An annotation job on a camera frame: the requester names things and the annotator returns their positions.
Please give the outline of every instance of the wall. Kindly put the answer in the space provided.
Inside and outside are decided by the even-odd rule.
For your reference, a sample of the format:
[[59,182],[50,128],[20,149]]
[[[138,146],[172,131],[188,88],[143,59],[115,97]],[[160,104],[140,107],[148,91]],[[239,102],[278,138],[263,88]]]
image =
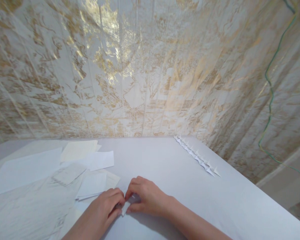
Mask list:
[[[256,183],[282,0],[0,0],[0,142],[194,135]],[[264,146],[300,146],[300,3]]]
[[[300,170],[300,151],[287,160],[286,164]],[[300,203],[300,174],[282,167],[273,176],[265,177],[257,186],[285,209]]]

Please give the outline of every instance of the paper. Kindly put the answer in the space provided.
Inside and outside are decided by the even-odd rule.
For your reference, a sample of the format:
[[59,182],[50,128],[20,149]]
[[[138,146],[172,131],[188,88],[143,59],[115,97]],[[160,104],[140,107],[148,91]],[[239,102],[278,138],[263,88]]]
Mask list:
[[91,160],[90,171],[114,166],[113,151],[90,153],[87,158]]
[[0,168],[0,194],[50,176],[60,163],[62,148],[17,158]]
[[76,223],[76,221],[79,219],[81,214],[78,216],[79,211],[73,206],[69,209],[69,212],[67,216],[65,217],[65,220],[63,222],[62,228],[58,232],[57,239],[62,239],[64,235],[69,232],[69,230],[72,228],[72,226]]
[[208,172],[209,174],[211,174],[212,176],[214,176],[213,174],[213,170],[210,166],[210,162],[209,161],[204,161],[199,157],[198,151],[194,152],[192,150],[193,147],[189,147],[188,143],[186,143],[184,140],[181,139],[181,137],[178,136],[174,136],[174,139],[195,159],[198,161],[198,163],[204,167],[204,169],[206,170],[206,172]]
[[0,239],[48,239],[63,226],[83,175],[64,187],[47,178],[0,212]]
[[86,176],[80,186],[76,199],[102,193],[106,187],[106,180],[106,173],[91,174]]
[[37,153],[42,153],[46,151],[50,151],[53,149],[57,149],[59,147],[63,148],[68,144],[68,141],[60,141],[60,140],[36,140],[32,141],[26,146],[20,148],[19,150],[13,152],[12,154],[6,156],[5,158],[0,160],[0,168],[2,165],[13,159],[30,156]]
[[128,207],[130,206],[130,203],[128,201],[126,201],[121,209],[121,215],[124,216],[127,212]]
[[109,190],[110,188],[115,188],[120,180],[120,177],[117,175],[105,170],[105,169],[100,169],[97,171],[97,173],[106,173],[107,174],[107,181],[106,181],[106,187],[105,191]]
[[98,140],[69,142],[62,152],[61,162],[83,159],[95,152],[97,145]]
[[98,152],[101,147],[102,147],[101,145],[97,145],[97,148],[96,148],[95,152]]
[[82,213],[89,207],[90,203],[85,203],[85,202],[76,202],[74,204],[74,207]]
[[86,167],[78,163],[73,163],[67,168],[60,169],[52,176],[52,178],[58,183],[60,183],[61,185],[68,186],[77,177],[79,177],[85,170]]

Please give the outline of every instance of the wall trim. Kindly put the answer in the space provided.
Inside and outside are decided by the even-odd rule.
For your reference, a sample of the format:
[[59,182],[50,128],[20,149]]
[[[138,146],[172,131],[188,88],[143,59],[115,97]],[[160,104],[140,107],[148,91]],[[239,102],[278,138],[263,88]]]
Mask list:
[[[290,157],[283,163],[286,165],[290,165],[291,163],[295,162],[299,158],[300,158],[300,147],[293,154],[291,154]],[[280,173],[284,168],[285,166],[280,164],[274,171],[272,171],[267,176],[262,178],[259,182],[257,182],[256,186],[261,188],[263,185],[269,182],[274,176]]]

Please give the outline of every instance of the pile of paper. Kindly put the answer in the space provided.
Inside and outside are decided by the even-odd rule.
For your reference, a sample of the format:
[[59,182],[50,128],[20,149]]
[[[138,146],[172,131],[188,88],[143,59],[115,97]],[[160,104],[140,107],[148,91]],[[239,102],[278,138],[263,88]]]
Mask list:
[[80,186],[76,200],[80,201],[101,194],[106,187],[107,174],[98,173],[86,176]]
[[31,155],[19,154],[1,163],[0,239],[61,239],[91,201],[120,180],[104,170],[114,166],[114,153],[96,152],[101,147],[97,140],[66,146],[60,142],[55,149],[48,144],[46,151],[40,148],[45,146],[42,142],[30,144],[37,146],[37,153],[25,149]]

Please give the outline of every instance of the wrist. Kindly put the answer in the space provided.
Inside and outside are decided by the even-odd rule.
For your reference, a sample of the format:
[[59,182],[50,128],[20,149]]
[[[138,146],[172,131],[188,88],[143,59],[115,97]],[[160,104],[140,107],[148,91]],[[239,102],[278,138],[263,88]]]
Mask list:
[[178,207],[178,203],[178,200],[176,200],[173,196],[166,195],[161,217],[169,219],[175,209]]

